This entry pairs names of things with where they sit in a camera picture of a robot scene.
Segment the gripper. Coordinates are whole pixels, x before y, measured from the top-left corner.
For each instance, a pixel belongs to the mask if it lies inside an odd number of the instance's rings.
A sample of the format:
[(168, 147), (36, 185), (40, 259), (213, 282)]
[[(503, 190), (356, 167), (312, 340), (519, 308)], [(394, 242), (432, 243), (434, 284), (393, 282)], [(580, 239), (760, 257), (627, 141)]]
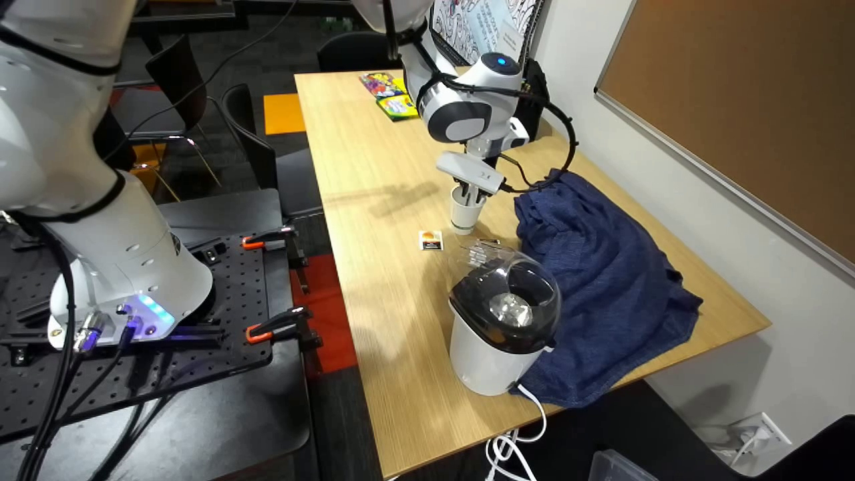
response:
[[(500, 159), (500, 155), (492, 155), (492, 156), (484, 156), (480, 154), (470, 153), (470, 158), (473, 161), (478, 162), (480, 168), (492, 168), (493, 170), (497, 170), (498, 159)], [(468, 205), (468, 199), (470, 198), (470, 185), (467, 182), (459, 182), (458, 183), (458, 204), (460, 205)], [(473, 188), (473, 205), (483, 205), (486, 203), (486, 199), (488, 198), (488, 191), (482, 190), (480, 188)]]

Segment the white paper cup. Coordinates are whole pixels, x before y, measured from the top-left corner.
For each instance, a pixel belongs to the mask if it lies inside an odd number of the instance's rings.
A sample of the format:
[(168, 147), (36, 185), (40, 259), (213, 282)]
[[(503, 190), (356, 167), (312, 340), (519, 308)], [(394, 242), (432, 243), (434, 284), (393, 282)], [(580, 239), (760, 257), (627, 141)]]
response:
[(457, 235), (472, 234), (485, 204), (473, 205), (473, 191), (470, 190), (468, 205), (460, 205), (458, 204), (458, 187), (453, 188), (450, 214), (452, 231)]

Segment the yellow green crayon box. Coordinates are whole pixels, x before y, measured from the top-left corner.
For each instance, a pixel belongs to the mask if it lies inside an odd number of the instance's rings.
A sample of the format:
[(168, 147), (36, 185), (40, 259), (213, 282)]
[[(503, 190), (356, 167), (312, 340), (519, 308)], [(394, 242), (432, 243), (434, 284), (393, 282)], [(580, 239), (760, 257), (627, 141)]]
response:
[(419, 118), (416, 106), (408, 94), (378, 98), (376, 104), (392, 122)]

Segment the colourful crayon box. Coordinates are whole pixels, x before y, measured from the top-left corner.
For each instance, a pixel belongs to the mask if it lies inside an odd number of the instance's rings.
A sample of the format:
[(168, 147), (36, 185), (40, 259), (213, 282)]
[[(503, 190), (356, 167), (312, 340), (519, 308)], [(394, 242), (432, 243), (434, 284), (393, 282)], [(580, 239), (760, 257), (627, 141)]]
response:
[(365, 73), (359, 76), (361, 85), (375, 98), (384, 100), (408, 94), (404, 81), (388, 72)]

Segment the dark blue cloth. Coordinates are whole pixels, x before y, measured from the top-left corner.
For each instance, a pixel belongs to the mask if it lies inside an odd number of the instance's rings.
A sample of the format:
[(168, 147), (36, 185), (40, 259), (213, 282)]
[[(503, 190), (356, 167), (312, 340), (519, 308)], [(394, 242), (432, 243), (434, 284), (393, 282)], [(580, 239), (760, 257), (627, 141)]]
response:
[(522, 386), (541, 402), (583, 408), (634, 369), (687, 342), (703, 299), (641, 223), (579, 174), (515, 200), (521, 251), (562, 296), (554, 347)]

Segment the white popcorn maker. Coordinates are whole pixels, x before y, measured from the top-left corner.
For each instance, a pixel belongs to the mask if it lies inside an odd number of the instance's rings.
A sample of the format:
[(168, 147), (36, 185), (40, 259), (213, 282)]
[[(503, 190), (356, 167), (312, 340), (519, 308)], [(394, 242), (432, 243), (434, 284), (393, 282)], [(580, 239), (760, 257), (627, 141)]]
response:
[(555, 347), (562, 293), (543, 265), (501, 243), (477, 238), (457, 262), (448, 295), (452, 369), (474, 393), (503, 395)]

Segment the black white patterned poster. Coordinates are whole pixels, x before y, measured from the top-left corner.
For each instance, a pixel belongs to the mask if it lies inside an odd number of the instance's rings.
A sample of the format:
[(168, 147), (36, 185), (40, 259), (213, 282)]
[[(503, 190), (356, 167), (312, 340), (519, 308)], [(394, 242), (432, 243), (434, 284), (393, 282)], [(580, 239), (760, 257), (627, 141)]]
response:
[(428, 13), (437, 48), (456, 66), (498, 52), (525, 65), (546, 0), (434, 0)]

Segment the orange black clamp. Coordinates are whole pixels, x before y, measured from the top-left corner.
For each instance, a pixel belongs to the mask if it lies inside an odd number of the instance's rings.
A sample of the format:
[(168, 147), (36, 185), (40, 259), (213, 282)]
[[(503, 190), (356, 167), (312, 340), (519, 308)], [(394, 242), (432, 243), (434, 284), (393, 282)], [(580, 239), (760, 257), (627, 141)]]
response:
[(295, 340), (303, 360), (307, 362), (307, 375), (318, 377), (323, 374), (318, 350), (323, 347), (323, 338), (311, 327), (314, 314), (305, 305), (295, 305), (259, 325), (245, 329), (245, 341), (250, 346), (270, 342)]
[(243, 237), (241, 247), (246, 251), (286, 249), (288, 268), (296, 272), (302, 292), (310, 293), (311, 287), (305, 273), (305, 269), (309, 267), (309, 260), (302, 249), (299, 235), (299, 231), (292, 224), (286, 223), (280, 228)]

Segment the brown cork board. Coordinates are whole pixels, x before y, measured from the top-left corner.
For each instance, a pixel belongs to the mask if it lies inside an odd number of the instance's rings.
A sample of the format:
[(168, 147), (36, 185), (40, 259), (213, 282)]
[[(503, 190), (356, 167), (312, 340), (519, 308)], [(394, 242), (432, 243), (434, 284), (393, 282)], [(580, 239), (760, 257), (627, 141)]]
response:
[(855, 0), (632, 0), (593, 91), (855, 278)]

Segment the clear plastic bin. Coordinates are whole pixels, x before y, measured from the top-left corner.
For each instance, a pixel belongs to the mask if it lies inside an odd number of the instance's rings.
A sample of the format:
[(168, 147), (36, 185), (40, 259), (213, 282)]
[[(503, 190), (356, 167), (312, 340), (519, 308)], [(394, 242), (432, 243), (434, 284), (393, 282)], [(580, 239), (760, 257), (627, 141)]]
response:
[(594, 453), (587, 481), (659, 481), (616, 450)]

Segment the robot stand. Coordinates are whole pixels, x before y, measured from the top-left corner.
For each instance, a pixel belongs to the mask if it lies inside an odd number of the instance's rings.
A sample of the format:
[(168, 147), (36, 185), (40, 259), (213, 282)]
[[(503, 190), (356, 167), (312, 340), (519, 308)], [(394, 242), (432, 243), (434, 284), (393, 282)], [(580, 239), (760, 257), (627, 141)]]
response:
[[(183, 241), (281, 225), (273, 189), (223, 194), (159, 205)], [(265, 258), (273, 313), (293, 305), (284, 251)], [(171, 396), (110, 472), (119, 481), (207, 481), (259, 476), (311, 439), (309, 396), (296, 341), (274, 344), (273, 360), (247, 373)], [(48, 451), (39, 481), (86, 481), (106, 462), (132, 418), (132, 408), (63, 427)], [(12, 481), (24, 440), (0, 445), (0, 481)]]

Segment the white wall socket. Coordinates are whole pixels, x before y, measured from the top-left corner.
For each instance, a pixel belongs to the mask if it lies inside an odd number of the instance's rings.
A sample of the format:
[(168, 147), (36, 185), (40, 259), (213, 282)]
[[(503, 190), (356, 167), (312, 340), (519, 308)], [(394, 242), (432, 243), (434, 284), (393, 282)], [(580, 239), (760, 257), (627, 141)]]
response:
[(760, 456), (760, 454), (793, 445), (788, 436), (766, 413), (757, 413), (729, 424), (727, 432), (734, 435), (739, 442), (739, 450), (735, 452), (731, 466), (735, 466), (746, 456)]

